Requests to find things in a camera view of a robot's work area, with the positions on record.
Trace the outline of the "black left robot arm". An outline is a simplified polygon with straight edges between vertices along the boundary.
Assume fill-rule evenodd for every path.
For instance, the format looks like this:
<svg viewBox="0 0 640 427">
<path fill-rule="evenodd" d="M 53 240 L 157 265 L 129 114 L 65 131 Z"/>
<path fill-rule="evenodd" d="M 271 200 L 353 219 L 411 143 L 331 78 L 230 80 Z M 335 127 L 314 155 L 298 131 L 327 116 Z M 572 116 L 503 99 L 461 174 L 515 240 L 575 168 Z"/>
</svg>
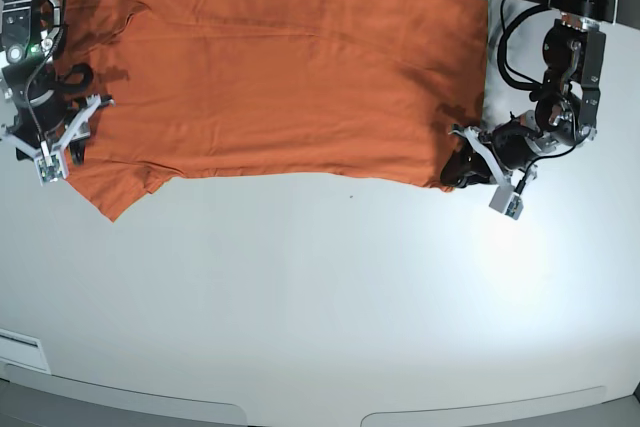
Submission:
<svg viewBox="0 0 640 427">
<path fill-rule="evenodd" d="M 512 175 L 520 171 L 515 191 L 522 193 L 542 160 L 559 157 L 557 147 L 571 153 L 595 134 L 606 44 L 601 26 L 615 22 L 618 0 L 527 1 L 530 8 L 501 24 L 496 65 L 503 81 L 527 93 L 534 108 L 492 129 L 453 125 L 451 132 L 462 145 L 441 171 L 440 181 L 447 187 L 510 186 Z M 526 20 L 552 10 L 560 16 L 544 37 L 546 70 L 535 80 L 509 65 L 508 42 Z"/>
</svg>

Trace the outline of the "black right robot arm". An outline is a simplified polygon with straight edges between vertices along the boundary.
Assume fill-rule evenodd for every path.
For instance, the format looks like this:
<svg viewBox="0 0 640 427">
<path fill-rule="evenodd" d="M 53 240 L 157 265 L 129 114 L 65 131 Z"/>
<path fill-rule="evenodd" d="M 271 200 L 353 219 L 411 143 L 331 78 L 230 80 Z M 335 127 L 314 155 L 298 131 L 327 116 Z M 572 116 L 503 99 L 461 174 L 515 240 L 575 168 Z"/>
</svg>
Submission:
<svg viewBox="0 0 640 427">
<path fill-rule="evenodd" d="M 16 109 L 14 123 L 1 127 L 1 141 L 31 160 L 40 182 L 69 175 L 66 152 L 84 161 L 89 119 L 102 105 L 99 95 L 82 98 L 93 81 L 87 64 L 64 76 L 53 61 L 66 39 L 66 0 L 1 0 L 1 93 Z"/>
</svg>

